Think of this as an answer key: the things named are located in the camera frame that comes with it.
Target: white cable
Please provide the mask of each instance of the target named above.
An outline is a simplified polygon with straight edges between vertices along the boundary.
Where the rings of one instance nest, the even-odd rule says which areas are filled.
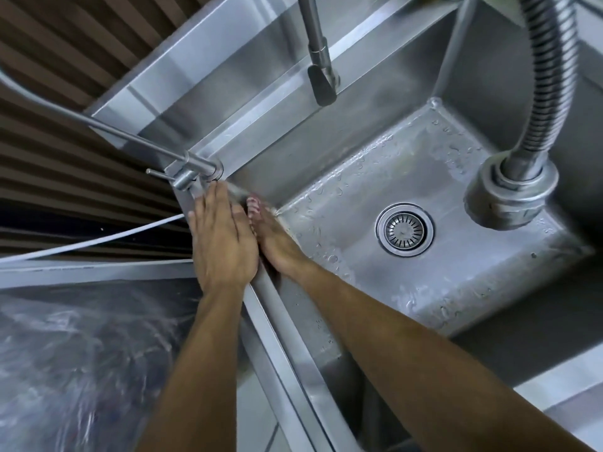
[[[61,254],[62,252],[69,252],[70,250],[83,249],[85,247],[95,246],[97,244],[106,243],[109,241],[113,241],[115,239],[124,238],[126,236],[130,236],[131,234],[140,233],[141,231],[148,230],[150,228],[155,228],[164,223],[173,222],[174,220],[182,219],[185,215],[178,214],[177,216],[168,217],[167,219],[159,220],[157,222],[148,223],[147,225],[143,225],[142,227],[133,228],[128,231],[123,231],[121,233],[112,234],[109,236],[103,236],[102,238],[92,239],[90,241],[82,241],[81,243],[70,244],[68,246],[55,247],[52,249],[44,249],[37,250],[35,252],[29,252],[27,254],[19,254],[18,256],[10,256],[0,258],[0,264],[2,263],[10,263],[11,261],[23,261],[23,260],[31,260],[32,258],[40,258],[40,257],[48,257],[56,254]]]

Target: plastic wrap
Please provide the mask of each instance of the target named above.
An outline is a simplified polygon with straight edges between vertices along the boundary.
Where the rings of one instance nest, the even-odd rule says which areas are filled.
[[[195,280],[0,291],[0,450],[132,450],[199,297]]]

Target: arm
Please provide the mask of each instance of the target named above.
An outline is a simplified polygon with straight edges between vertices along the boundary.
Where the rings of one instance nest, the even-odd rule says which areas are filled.
[[[204,296],[137,452],[236,450],[237,336],[258,245],[223,184],[212,183],[188,217]]]
[[[446,338],[305,257],[266,208],[248,204],[262,252],[312,297],[424,450],[590,451]]]

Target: drain strainer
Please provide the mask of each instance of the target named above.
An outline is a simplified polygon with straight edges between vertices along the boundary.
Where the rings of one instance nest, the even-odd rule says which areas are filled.
[[[433,241],[433,223],[425,211],[410,203],[394,204],[377,219],[377,238],[383,248],[400,257],[423,253]]]

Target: coiled metal hose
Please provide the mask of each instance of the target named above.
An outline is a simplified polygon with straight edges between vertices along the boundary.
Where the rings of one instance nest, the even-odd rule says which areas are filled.
[[[513,181],[540,173],[563,127],[578,77],[578,26],[573,0],[519,0],[532,46],[534,99],[520,143],[502,165]]]

